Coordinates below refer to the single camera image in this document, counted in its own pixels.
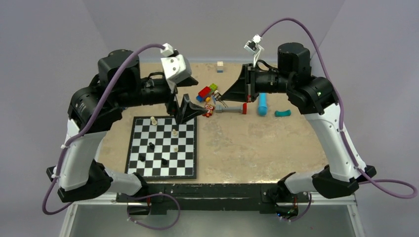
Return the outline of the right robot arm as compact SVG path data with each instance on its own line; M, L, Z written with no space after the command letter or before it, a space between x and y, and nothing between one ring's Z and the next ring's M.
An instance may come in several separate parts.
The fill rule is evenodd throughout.
M298 193L317 192L325 198L353 194L359 184L376 175L376 169L349 153L349 136L341 137L340 106L332 83L311 74L310 52L301 43L278 47L278 66L262 70L244 64L237 81L221 96L225 101L254 102L261 93L284 93L310 123L328 164L312 173L292 172L268 191L273 200L289 201Z

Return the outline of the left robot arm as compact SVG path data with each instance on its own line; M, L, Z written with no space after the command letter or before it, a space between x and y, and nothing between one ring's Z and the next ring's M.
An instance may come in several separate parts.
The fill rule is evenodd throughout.
M47 169L50 179L59 184L62 202L93 199L106 192L128 195L135 202L146 199L148 185L141 174L112 171L96 158L106 133L122 118L123 108L164 104L178 124L204 113L188 95L177 99L179 87L198 84L186 57L175 50L166 53L161 63L162 71L142 78L138 55L126 49L112 51L98 61L98 74L89 86L73 94L66 153L61 165Z

